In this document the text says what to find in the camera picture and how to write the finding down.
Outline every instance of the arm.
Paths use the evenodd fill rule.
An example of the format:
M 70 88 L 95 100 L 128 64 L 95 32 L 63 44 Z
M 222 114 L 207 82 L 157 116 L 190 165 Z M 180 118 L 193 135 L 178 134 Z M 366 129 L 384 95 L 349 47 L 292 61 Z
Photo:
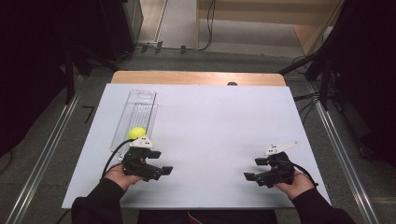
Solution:
M 291 199 L 302 223 L 355 223 L 347 212 L 329 205 L 308 177 L 300 172 L 294 173 L 291 185 L 280 183 L 276 187 Z
M 125 175 L 121 164 L 113 166 L 87 197 L 75 199 L 73 223 L 122 223 L 120 199 L 128 187 L 140 179 L 139 176 Z

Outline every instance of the person's hand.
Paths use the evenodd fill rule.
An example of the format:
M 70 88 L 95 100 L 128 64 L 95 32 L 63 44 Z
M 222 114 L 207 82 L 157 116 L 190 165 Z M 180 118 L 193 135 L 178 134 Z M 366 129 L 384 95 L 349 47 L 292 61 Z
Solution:
M 126 175 L 122 169 L 122 164 L 114 165 L 109 171 L 107 171 L 105 178 L 116 182 L 116 184 L 126 191 L 129 186 L 134 185 L 137 181 L 141 180 L 142 177 L 137 175 Z
M 299 171 L 294 172 L 294 181 L 291 185 L 279 183 L 275 184 L 275 186 L 285 192 L 290 200 L 314 187 L 309 178 Z

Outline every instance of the black sleeve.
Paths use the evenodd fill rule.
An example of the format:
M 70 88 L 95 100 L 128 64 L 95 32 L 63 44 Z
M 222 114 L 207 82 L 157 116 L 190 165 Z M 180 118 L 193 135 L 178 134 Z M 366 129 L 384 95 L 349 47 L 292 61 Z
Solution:
M 120 199 L 124 193 L 112 180 L 101 179 L 87 197 L 78 197 L 73 202 L 72 223 L 122 223 Z
M 329 205 L 316 189 L 300 194 L 292 202 L 303 224 L 355 223 L 346 211 Z

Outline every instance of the tennis ball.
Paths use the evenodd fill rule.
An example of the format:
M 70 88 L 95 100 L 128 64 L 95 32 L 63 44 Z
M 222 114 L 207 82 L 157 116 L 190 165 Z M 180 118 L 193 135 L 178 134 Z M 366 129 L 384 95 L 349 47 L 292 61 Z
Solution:
M 128 132 L 128 139 L 137 139 L 146 134 L 146 129 L 142 127 L 134 127 Z

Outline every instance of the white tabletop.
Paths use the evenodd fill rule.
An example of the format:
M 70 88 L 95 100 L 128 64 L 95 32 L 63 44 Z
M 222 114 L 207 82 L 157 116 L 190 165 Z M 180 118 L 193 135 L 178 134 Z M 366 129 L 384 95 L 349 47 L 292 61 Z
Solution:
M 98 184 L 131 90 L 157 92 L 151 141 L 161 151 L 149 164 L 174 166 L 159 181 L 129 187 L 121 206 L 137 209 L 244 209 L 293 207 L 277 188 L 259 187 L 244 173 L 262 173 L 255 159 L 271 144 L 298 141 L 288 149 L 329 196 L 288 87 L 107 84 L 64 198 L 70 208 Z

